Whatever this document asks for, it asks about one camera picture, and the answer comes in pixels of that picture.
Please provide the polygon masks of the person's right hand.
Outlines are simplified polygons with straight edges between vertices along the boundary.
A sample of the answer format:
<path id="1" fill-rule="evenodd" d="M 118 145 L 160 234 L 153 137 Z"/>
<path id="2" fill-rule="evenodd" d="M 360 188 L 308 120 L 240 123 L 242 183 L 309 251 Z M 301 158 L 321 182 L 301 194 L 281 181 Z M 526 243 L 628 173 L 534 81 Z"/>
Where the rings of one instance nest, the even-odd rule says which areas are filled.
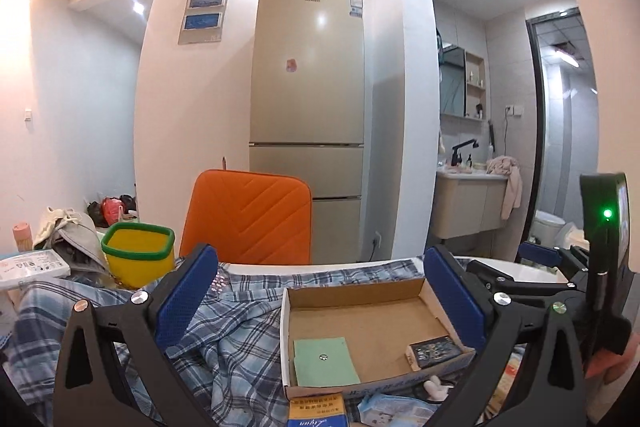
<path id="1" fill-rule="evenodd" d="M 634 354 L 631 351 L 626 355 L 616 355 L 606 349 L 598 350 L 589 360 L 585 373 L 587 403 L 597 398 L 604 385 L 611 384 L 623 376 L 632 361 Z"/>

